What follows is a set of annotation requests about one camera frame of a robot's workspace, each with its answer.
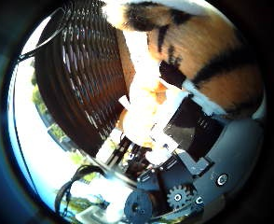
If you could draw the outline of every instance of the black wire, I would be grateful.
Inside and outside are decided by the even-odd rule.
[[[21,154],[21,157],[22,157],[22,160],[23,160],[23,163],[24,163],[24,166],[25,166],[25,170],[26,170],[26,172],[27,172],[32,184],[33,184],[35,194],[38,196],[39,199],[41,199],[41,196],[39,195],[38,190],[36,188],[36,185],[34,183],[34,179],[31,175],[31,172],[30,172],[30,170],[28,168],[28,165],[26,163],[26,160],[25,160],[25,157],[24,157],[24,154],[23,154],[23,151],[22,151],[19,135],[18,135],[18,130],[17,130],[17,123],[16,123],[16,119],[15,119],[15,114],[16,114],[15,113],[15,84],[16,84],[17,71],[18,71],[18,66],[16,66],[15,74],[13,76],[14,77],[14,83],[13,83],[13,96],[12,96],[12,101],[13,101],[12,112],[13,112],[14,131],[15,131],[15,134],[16,134],[16,141],[17,141],[19,152]]]
[[[62,17],[62,20],[59,24],[59,27],[58,29],[53,33],[53,35],[51,35],[47,40],[45,40],[44,42],[42,42],[41,44],[39,44],[38,46],[35,47],[35,49],[33,50],[30,50],[22,55],[19,56],[18,60],[17,60],[17,63],[20,63],[26,59],[29,59],[31,57],[33,57],[39,50],[41,50],[44,46],[46,46],[47,44],[50,43],[51,40],[53,40],[58,34],[61,33],[62,30],[64,30],[67,22],[65,22],[64,24],[63,21],[65,20],[66,16],[67,16],[67,7],[59,7],[57,8],[54,12],[52,12],[49,16],[52,17],[54,16],[58,11],[62,10],[63,12],[63,17]]]

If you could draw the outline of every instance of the screw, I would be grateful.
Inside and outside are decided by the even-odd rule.
[[[218,177],[217,179],[217,185],[218,186],[223,186],[228,180],[228,175],[227,174],[222,174]]]
[[[181,199],[182,199],[182,195],[180,195],[180,194],[175,194],[174,200],[175,200],[176,202],[181,201]]]
[[[200,204],[200,203],[203,203],[203,200],[201,197],[198,197],[196,200],[195,200],[196,204]]]

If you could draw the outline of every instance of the wicker basket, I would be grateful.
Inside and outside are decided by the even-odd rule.
[[[115,128],[122,110],[118,98],[127,94],[134,74],[124,37],[106,22],[102,5],[80,0],[55,14],[39,43],[60,24],[65,28],[37,52],[34,64],[48,111],[92,157]]]

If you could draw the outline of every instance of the black gear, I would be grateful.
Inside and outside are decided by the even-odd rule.
[[[170,189],[170,193],[167,194],[167,198],[169,206],[173,209],[180,209],[192,202],[192,195],[190,194],[190,191],[181,185],[177,187],[174,186]]]

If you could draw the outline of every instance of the black plastic part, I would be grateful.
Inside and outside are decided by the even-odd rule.
[[[185,97],[180,107],[164,128],[165,134],[179,143],[194,161],[204,157],[218,139],[223,125],[206,116],[192,96]]]
[[[153,202],[150,194],[143,189],[133,191],[126,201],[125,215],[132,224],[147,222],[153,215]]]

